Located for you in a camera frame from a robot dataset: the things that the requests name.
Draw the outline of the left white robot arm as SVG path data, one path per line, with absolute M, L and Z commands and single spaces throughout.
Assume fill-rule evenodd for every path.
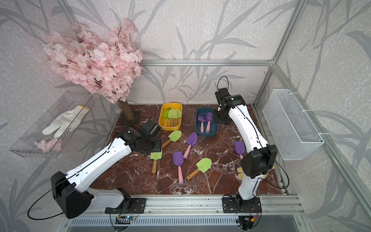
M 68 218 L 76 218 L 87 210 L 106 208 L 107 213 L 125 212 L 131 208 L 131 197 L 122 188 L 93 189 L 91 184 L 117 161 L 140 152 L 148 155 L 161 150 L 158 133 L 161 127 L 152 120 L 139 129 L 126 128 L 103 150 L 67 173 L 51 177 L 52 195 Z

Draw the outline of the yellow plastic storage box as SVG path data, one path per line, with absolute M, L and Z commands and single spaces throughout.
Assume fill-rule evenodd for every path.
M 160 111 L 158 123 L 164 131 L 180 129 L 183 106 L 177 102 L 165 103 Z

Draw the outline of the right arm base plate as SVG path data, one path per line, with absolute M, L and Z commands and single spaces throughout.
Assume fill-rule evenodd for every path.
M 222 206 L 224 213 L 261 213 L 261 203 L 258 197 L 250 200 L 243 200 L 239 195 L 231 196 L 225 194 L 222 197 Z

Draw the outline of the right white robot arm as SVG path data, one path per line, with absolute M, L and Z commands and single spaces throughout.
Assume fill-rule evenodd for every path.
M 273 168 L 278 150 L 261 135 L 241 95 L 230 95 L 227 88 L 221 88 L 215 96 L 218 109 L 214 111 L 213 120 L 224 124 L 234 122 L 246 151 L 241 159 L 244 177 L 236 194 L 237 202 L 243 206 L 256 197 L 260 182 Z

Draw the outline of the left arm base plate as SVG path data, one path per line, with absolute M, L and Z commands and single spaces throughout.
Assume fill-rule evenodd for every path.
M 143 214 L 146 206 L 146 198 L 125 199 L 117 208 L 105 209 L 105 214 Z

